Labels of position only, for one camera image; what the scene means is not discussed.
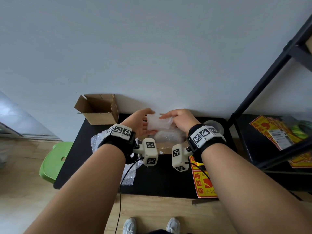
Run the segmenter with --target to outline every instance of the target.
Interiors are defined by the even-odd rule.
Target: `person's left hand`
[[[157,130],[147,130],[147,122],[146,120],[147,114],[154,114],[155,112],[150,108],[141,109],[133,113],[126,120],[124,120],[121,125],[128,126],[135,132],[135,137],[139,137],[141,135],[154,135]]]

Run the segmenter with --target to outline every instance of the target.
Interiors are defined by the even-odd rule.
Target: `person's right hand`
[[[199,121],[193,116],[193,114],[188,109],[177,109],[167,112],[166,114],[159,117],[159,119],[166,119],[169,117],[174,117],[174,123],[177,125],[178,128],[183,130],[186,135],[188,136],[189,130],[197,125],[200,124]]]

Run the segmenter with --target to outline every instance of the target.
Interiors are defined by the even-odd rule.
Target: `white shipping label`
[[[283,129],[268,131],[281,150],[294,144],[294,142],[288,137],[287,133]]]

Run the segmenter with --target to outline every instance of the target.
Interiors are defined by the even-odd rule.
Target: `hand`
[[[138,110],[124,120],[121,125],[128,126],[135,132],[135,137],[141,135],[154,135],[157,130],[147,130],[147,122],[143,120],[146,119],[147,114],[154,114],[155,112],[150,108]]]
[[[193,114],[188,109],[177,109],[167,112],[162,115],[159,119],[166,119],[169,117],[174,117],[174,123],[177,127],[183,130],[186,135],[188,135],[189,130],[200,122],[193,116]]]

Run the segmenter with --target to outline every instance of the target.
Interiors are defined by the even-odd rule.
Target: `black metal frame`
[[[282,53],[278,56],[275,62],[270,66],[267,72],[255,85],[252,91],[231,115],[228,120],[228,127],[230,128],[235,120],[239,118],[250,104],[259,96],[262,90],[271,82],[271,80],[279,73],[279,71],[286,65],[286,63],[294,58],[297,62],[301,63],[308,70],[312,71],[312,55],[306,49],[305,43],[312,35],[312,15],[303,24],[297,34],[290,40],[284,47]],[[280,153],[274,159],[267,160],[257,165],[261,169],[271,168],[283,161],[286,161],[292,157],[295,157],[301,153],[312,150],[312,138],[309,137],[297,144],[294,144],[286,149],[280,151]]]

